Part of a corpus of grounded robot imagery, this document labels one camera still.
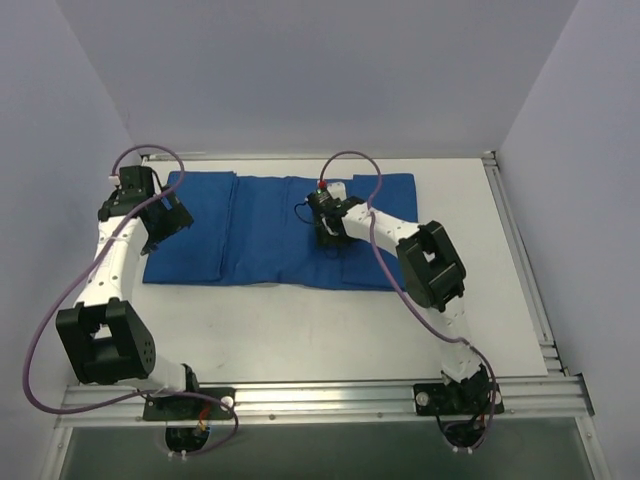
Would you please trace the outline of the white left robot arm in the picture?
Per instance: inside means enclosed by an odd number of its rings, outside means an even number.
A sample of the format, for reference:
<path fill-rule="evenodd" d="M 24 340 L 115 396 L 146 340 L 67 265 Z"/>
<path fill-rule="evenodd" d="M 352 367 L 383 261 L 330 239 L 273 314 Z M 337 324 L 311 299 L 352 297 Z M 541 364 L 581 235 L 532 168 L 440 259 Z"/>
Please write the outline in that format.
<path fill-rule="evenodd" d="M 191 367 L 165 359 L 133 306 L 140 259 L 159 243 L 190 227 L 193 218 L 167 186 L 164 199 L 152 190 L 116 189 L 98 211 L 96 265 L 73 307 L 57 313 L 55 326 L 82 384 L 128 385 L 167 394 L 165 405 L 179 419 L 202 405 Z"/>

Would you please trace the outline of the blue surgical cloth wrap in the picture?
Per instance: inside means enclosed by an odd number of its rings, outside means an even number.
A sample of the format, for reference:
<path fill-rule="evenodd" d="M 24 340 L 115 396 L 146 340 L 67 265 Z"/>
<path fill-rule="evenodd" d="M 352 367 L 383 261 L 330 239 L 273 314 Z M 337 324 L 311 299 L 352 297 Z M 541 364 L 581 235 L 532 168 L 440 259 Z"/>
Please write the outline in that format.
<path fill-rule="evenodd" d="M 179 185 L 177 196 L 194 223 L 149 256 L 146 284 L 391 288 L 367 242 L 318 246 L 303 204 L 316 185 L 313 179 L 172 172 L 169 181 Z"/>

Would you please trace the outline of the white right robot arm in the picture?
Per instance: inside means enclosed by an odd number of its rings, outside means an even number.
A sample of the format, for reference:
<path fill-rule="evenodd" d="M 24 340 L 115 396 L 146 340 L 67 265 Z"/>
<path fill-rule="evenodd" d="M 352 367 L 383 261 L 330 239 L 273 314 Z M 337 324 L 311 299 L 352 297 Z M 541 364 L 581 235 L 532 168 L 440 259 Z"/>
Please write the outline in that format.
<path fill-rule="evenodd" d="M 368 242 L 383 273 L 418 321 L 438 339 L 444 400 L 455 412 L 494 400 L 497 382 L 486 357 L 470 341 L 463 296 L 466 268 L 444 227 L 381 212 L 357 197 L 336 198 L 326 189 L 307 197 L 318 239 Z"/>

